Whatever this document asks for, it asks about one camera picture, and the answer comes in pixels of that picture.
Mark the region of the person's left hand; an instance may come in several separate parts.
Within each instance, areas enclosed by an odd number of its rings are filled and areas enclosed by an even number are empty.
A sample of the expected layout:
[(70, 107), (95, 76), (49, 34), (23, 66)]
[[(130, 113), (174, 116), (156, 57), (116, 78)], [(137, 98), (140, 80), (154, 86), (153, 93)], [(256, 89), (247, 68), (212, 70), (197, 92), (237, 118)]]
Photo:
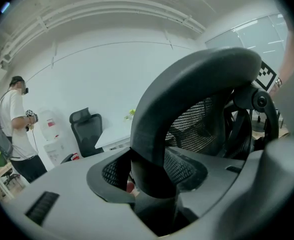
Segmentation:
[(132, 194), (134, 197), (140, 193), (131, 180), (127, 180), (126, 192)]

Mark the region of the white ceiling pipe bundle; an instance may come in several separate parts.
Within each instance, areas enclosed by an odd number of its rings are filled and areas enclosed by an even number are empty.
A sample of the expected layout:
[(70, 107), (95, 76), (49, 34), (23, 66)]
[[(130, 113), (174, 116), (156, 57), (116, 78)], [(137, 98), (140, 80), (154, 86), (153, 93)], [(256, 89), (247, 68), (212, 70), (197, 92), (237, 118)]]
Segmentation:
[(142, 14), (165, 19), (202, 34), (206, 28), (192, 15), (151, 0), (82, 0), (58, 9), (46, 9), (18, 28), (0, 53), (0, 63), (10, 63), (32, 40), (77, 19), (115, 13)]

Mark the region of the black stool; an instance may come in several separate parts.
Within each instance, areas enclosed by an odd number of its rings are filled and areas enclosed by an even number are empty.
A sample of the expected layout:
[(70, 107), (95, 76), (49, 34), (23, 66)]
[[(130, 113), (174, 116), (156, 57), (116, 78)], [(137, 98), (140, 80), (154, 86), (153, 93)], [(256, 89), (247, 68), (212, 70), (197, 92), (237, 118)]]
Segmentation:
[(5, 178), (4, 185), (8, 186), (10, 184), (10, 182), (12, 182), (13, 180), (15, 180), (17, 183), (19, 183), (18, 178), (20, 177), (20, 175), (17, 173), (13, 173), (13, 170), (11, 169), (11, 170), (7, 171), (6, 173), (4, 173), (1, 177)]

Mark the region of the white desk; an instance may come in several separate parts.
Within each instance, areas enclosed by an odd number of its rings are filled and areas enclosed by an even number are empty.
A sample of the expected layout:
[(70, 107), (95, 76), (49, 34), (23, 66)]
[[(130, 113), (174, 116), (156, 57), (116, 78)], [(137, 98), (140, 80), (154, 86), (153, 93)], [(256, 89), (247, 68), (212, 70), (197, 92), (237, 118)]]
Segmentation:
[(102, 148), (104, 152), (130, 146), (131, 122), (105, 128), (95, 144), (95, 149)]

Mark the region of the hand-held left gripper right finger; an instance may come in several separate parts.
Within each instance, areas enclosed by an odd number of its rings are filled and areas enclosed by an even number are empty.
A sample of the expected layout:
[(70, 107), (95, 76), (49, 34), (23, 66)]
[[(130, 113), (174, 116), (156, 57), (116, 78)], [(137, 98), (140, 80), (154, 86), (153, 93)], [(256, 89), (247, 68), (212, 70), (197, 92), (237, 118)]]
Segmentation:
[(236, 240), (261, 152), (246, 161), (170, 147), (164, 169), (176, 188), (173, 231), (161, 240)]

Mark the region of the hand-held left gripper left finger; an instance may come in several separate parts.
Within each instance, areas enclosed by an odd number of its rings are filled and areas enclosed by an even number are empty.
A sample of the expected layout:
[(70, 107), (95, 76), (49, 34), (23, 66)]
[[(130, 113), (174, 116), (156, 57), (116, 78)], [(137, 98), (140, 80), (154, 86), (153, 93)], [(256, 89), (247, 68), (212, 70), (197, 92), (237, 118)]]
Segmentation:
[(4, 209), (33, 240), (156, 240), (126, 192), (130, 149), (63, 163), (28, 185)]

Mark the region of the black highback office chair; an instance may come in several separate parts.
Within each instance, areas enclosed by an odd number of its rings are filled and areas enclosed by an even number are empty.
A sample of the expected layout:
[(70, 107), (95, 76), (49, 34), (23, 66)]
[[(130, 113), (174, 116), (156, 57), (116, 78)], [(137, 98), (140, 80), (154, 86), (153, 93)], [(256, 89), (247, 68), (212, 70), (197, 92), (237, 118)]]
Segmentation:
[(95, 148), (103, 132), (100, 114), (90, 114), (87, 107), (73, 112), (69, 122), (82, 157), (87, 158), (104, 152), (102, 147)]

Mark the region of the green artificial plant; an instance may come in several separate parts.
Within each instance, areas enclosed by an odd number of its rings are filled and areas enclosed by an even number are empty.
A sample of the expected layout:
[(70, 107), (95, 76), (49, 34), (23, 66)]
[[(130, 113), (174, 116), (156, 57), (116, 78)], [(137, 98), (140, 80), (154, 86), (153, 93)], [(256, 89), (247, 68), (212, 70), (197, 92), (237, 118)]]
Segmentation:
[(124, 120), (131, 121), (134, 117), (135, 111), (136, 111), (135, 109), (129, 110), (128, 114), (124, 116)]

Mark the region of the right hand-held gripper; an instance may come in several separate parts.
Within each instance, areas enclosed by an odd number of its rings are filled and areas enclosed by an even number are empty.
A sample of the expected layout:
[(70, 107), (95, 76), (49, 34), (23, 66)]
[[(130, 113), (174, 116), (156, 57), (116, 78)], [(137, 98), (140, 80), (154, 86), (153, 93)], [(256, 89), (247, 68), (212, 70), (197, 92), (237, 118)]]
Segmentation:
[(260, 71), (254, 84), (265, 91), (270, 91), (276, 80), (276, 72), (269, 67), (264, 61), (261, 61)]

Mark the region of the black mesh office chair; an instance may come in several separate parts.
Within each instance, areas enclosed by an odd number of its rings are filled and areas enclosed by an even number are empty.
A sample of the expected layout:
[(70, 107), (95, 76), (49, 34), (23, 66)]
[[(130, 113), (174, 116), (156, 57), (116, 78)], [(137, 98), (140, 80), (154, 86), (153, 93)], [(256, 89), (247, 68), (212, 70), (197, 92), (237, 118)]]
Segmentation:
[(246, 161), (278, 138), (275, 106), (254, 85), (261, 67), (254, 51), (232, 47), (197, 51), (178, 60), (146, 89), (130, 139), (137, 217), (157, 236), (173, 231), (176, 188), (165, 151)]

